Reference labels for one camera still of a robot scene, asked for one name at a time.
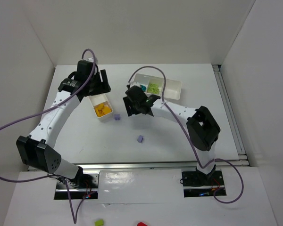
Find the green 2x4 lego brick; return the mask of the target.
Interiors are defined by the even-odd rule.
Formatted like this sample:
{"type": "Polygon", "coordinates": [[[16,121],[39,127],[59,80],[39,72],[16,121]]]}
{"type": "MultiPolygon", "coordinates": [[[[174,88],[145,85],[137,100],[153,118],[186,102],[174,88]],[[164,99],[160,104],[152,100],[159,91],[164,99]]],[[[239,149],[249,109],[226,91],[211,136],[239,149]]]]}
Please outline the green 2x4 lego brick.
{"type": "Polygon", "coordinates": [[[159,86],[158,86],[158,84],[150,83],[150,84],[149,84],[149,88],[156,88],[156,89],[158,89],[159,86]]]}
{"type": "Polygon", "coordinates": [[[148,87],[147,92],[150,93],[150,94],[160,96],[161,90],[159,88],[148,87]]]}

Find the small purple lego brick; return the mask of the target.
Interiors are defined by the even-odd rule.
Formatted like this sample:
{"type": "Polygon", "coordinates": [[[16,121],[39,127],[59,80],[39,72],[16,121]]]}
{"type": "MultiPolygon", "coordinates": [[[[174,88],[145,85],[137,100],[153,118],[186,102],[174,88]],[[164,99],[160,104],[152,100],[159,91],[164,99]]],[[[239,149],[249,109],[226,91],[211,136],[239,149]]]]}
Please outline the small purple lego brick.
{"type": "Polygon", "coordinates": [[[116,121],[120,120],[120,119],[121,119],[120,114],[115,114],[115,115],[114,115],[114,119],[115,119],[116,121]]]}

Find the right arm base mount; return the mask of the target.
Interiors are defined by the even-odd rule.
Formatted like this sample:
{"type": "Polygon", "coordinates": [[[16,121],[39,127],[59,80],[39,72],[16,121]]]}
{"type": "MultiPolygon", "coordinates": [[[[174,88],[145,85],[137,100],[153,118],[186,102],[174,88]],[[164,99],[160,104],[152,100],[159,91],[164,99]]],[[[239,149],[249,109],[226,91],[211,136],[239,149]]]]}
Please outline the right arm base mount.
{"type": "Polygon", "coordinates": [[[195,168],[183,169],[179,183],[183,186],[184,198],[226,196],[223,174],[219,169],[208,177],[195,168]]]}

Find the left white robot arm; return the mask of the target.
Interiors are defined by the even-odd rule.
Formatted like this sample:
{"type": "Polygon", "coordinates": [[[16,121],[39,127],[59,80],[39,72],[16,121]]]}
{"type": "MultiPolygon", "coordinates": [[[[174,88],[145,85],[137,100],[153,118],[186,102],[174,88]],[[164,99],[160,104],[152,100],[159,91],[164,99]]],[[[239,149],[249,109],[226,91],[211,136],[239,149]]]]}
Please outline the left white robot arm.
{"type": "Polygon", "coordinates": [[[77,70],[65,78],[58,87],[52,104],[36,128],[26,137],[16,141],[22,162],[30,167],[58,175],[77,188],[96,188],[95,178],[83,172],[83,168],[64,160],[54,150],[60,131],[84,97],[111,91],[105,70],[90,61],[80,60],[77,70]]]}

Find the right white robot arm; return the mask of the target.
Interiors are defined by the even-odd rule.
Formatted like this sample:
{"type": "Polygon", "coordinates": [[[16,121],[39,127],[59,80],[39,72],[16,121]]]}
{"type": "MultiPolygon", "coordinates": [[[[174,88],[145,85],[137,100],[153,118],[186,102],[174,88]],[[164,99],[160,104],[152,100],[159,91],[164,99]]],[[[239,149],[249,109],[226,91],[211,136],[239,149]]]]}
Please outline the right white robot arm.
{"type": "Polygon", "coordinates": [[[127,114],[150,115],[177,122],[186,135],[197,160],[196,170],[210,175],[216,169],[215,142],[221,131],[208,108],[197,109],[178,105],[157,95],[147,96],[136,85],[130,87],[123,98],[127,114]]]}

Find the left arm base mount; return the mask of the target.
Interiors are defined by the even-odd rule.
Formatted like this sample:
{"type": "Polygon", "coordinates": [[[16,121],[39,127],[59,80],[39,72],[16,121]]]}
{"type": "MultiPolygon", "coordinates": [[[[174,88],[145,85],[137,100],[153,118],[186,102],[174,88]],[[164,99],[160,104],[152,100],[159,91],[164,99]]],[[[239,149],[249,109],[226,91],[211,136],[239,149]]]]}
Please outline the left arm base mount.
{"type": "MultiPolygon", "coordinates": [[[[92,182],[87,182],[85,180],[82,186],[76,185],[66,179],[66,182],[68,183],[70,197],[72,200],[80,200],[84,196],[87,196],[87,200],[98,199],[98,185],[100,173],[92,171],[91,173],[89,173],[89,175],[92,177],[92,182]]],[[[56,182],[54,200],[68,200],[67,187],[62,179],[58,179],[56,182]]]]}

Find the orange 2x2 lego brick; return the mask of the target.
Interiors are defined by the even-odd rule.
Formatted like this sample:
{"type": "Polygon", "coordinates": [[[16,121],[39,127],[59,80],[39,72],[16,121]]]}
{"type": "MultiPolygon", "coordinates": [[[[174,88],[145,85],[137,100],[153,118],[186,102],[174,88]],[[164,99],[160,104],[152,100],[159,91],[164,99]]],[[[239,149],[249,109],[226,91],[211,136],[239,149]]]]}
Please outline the orange 2x2 lego brick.
{"type": "Polygon", "coordinates": [[[98,111],[102,111],[103,108],[104,108],[104,104],[101,103],[95,109],[97,109],[98,111]]]}

